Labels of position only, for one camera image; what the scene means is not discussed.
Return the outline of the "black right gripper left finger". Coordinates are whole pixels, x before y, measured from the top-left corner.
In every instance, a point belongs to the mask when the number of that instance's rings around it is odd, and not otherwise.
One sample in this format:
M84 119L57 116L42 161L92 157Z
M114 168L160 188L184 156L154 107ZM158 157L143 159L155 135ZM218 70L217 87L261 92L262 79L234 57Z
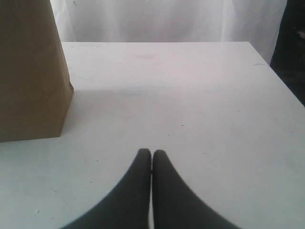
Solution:
M131 166L96 206L65 229L148 229L152 154L139 149Z

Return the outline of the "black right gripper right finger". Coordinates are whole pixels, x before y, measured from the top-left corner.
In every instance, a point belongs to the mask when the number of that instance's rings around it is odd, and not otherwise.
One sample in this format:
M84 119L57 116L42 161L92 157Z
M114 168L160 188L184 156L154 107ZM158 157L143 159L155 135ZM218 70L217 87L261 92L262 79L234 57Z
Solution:
M152 208L156 229L238 228L187 186L165 151L156 150L152 159Z

